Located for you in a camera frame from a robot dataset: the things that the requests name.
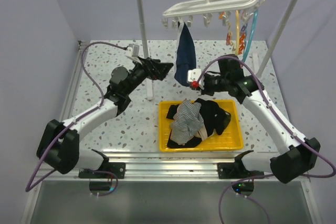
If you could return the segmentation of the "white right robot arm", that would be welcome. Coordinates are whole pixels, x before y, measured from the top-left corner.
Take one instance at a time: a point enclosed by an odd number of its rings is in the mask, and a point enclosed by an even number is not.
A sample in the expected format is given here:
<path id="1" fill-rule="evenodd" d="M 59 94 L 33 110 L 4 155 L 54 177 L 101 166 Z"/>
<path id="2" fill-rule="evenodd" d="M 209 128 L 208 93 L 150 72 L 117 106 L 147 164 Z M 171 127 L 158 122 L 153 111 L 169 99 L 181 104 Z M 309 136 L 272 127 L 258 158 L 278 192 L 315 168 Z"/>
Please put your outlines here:
<path id="1" fill-rule="evenodd" d="M 287 120 L 255 74 L 244 75 L 241 68 L 244 63 L 236 56 L 219 57 L 216 62 L 220 69 L 219 75 L 213 76 L 202 71 L 196 79 L 201 93 L 214 95 L 216 92 L 228 92 L 254 115 L 278 150 L 277 156 L 253 151 L 236 156 L 236 176 L 246 178 L 254 171 L 272 173 L 286 184 L 314 168 L 321 147 L 319 141 L 314 137 L 308 139 Z"/>

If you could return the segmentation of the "blue round clip hanger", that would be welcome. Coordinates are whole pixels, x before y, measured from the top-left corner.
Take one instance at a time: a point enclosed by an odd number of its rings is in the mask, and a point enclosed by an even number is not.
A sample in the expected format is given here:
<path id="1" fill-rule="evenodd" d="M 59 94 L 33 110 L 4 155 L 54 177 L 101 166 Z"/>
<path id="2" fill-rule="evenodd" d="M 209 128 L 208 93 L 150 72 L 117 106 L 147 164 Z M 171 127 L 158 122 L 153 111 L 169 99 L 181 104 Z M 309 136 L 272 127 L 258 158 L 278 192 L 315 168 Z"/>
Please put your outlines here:
<path id="1" fill-rule="evenodd" d="M 258 19 L 258 9 L 256 9 L 253 12 L 253 22 L 251 24 L 251 29 L 250 29 L 250 34 L 247 40 L 247 45 L 245 46 L 244 53 L 243 53 L 243 62 L 247 60 L 250 48 L 251 48 L 251 43 L 254 38 L 254 33 L 257 25 L 257 19 Z"/>

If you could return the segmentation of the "yellow round clip hanger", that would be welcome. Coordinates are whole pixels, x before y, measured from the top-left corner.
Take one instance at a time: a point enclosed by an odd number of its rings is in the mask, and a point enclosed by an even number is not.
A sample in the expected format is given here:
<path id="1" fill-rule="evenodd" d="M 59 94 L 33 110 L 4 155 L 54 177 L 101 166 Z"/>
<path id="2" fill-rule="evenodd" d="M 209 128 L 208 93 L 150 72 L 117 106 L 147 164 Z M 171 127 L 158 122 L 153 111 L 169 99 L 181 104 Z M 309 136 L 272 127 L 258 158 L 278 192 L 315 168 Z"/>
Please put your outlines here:
<path id="1" fill-rule="evenodd" d="M 226 12 L 220 12 L 219 17 L 223 23 L 224 26 L 228 27 L 228 33 L 226 37 L 226 45 L 232 47 L 232 52 L 238 56 L 239 55 L 239 47 L 240 47 L 240 22 L 239 22 L 239 11 L 235 11 L 235 35 L 236 35 L 236 40 L 235 43 L 232 41 L 233 33 L 231 31 L 231 23 L 229 21 L 229 11 Z"/>

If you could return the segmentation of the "black underwear beige waistband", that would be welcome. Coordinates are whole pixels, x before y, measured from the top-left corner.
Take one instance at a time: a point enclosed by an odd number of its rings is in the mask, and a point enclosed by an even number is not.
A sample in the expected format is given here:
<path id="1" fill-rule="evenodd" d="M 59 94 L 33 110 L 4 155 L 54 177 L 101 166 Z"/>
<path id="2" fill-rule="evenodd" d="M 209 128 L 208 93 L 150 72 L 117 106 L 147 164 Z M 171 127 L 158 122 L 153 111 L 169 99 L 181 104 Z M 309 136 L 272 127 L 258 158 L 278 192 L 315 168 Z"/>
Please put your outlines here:
<path id="1" fill-rule="evenodd" d="M 200 115 L 204 121 L 204 126 L 198 130 L 195 137 L 199 137 L 204 141 L 214 134 L 222 135 L 230 123 L 231 114 L 214 101 L 198 98 L 195 103 L 201 105 Z"/>

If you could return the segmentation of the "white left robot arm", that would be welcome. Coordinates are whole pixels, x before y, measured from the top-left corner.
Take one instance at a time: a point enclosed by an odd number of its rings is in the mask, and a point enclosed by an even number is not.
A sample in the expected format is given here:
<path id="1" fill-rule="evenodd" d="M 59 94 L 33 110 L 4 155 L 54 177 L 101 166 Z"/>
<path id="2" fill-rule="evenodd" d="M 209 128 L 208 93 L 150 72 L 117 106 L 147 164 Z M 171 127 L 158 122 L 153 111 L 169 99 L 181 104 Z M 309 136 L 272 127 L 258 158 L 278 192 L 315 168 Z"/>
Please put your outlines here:
<path id="1" fill-rule="evenodd" d="M 61 174 L 80 169 L 97 178 L 109 176 L 112 169 L 107 156 L 97 150 L 80 150 L 80 142 L 95 128 L 123 113 L 131 102 L 129 95 L 145 79 L 162 81 L 173 66 L 172 62 L 138 58 L 131 70 L 116 67 L 100 102 L 62 122 L 48 122 L 36 153 L 40 162 Z"/>

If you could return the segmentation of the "navy blue underwear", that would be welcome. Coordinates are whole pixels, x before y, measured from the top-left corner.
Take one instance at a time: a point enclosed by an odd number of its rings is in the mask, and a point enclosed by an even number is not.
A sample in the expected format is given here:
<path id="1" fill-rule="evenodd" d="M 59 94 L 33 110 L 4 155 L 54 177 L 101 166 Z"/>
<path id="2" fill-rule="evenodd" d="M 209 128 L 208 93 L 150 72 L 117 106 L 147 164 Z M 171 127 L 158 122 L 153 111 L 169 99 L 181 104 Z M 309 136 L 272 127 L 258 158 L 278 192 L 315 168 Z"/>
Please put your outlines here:
<path id="1" fill-rule="evenodd" d="M 196 53 L 193 38 L 186 23 L 178 22 L 177 49 L 174 79 L 182 86 L 189 87 L 188 71 L 196 68 Z"/>

